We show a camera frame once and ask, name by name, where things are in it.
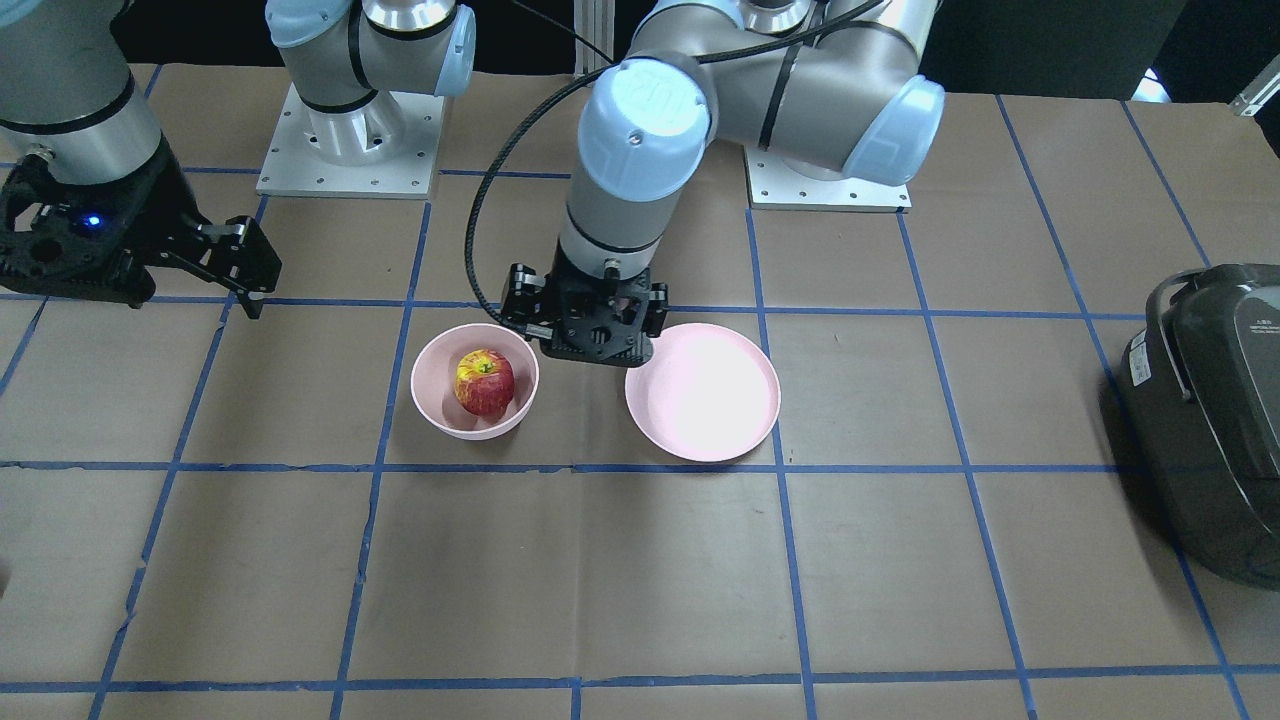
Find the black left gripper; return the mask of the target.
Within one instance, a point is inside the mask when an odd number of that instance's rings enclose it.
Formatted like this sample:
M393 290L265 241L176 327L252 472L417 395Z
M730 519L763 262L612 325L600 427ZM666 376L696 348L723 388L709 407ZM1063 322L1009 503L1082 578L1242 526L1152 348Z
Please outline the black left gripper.
M611 259L593 274L558 250L547 274L511 266L500 319L544 346L644 346L662 334L668 309L668 287L650 269L626 277Z

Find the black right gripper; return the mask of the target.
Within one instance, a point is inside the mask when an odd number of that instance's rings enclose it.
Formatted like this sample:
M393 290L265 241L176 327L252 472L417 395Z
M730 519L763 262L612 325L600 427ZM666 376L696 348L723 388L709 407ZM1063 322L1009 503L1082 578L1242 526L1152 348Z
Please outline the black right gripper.
M252 217L206 223L166 138L138 169L68 184L28 154L3 183L4 286L151 286L147 266L228 290L257 320L282 259Z

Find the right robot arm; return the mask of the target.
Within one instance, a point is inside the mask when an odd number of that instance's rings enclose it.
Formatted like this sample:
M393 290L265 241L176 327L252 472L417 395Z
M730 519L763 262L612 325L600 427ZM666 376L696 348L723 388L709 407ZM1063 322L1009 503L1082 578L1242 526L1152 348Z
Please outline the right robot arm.
M460 1L5 1L3 287L141 307L163 266L257 318L282 260L201 213L131 63L284 67L312 155L358 167L408 141L394 94L467 88L476 36Z

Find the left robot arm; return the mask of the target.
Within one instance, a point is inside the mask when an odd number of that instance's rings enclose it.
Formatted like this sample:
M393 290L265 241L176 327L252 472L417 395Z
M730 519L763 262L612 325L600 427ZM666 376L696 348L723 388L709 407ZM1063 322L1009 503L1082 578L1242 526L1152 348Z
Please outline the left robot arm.
M908 183L934 142L945 90L920 73L937 1L818 1L782 35L753 28L764 1L662 1L628 51L564 86L512 133L476 192L467 273L486 192L552 108L591 94L545 275L511 269L492 319L544 350L600 361L660 333L653 258L714 141L777 154L837 179Z

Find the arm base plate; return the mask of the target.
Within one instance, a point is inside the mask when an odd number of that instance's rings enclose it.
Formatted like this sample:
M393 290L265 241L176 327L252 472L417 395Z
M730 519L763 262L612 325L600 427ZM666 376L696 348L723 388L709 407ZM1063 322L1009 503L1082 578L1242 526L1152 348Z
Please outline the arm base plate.
M256 190L270 197L428 200L448 105L431 95L380 92L353 111L325 114L291 87Z
M908 187L842 178L833 170L745 147L748 191L754 209L778 211L901 213L913 208Z

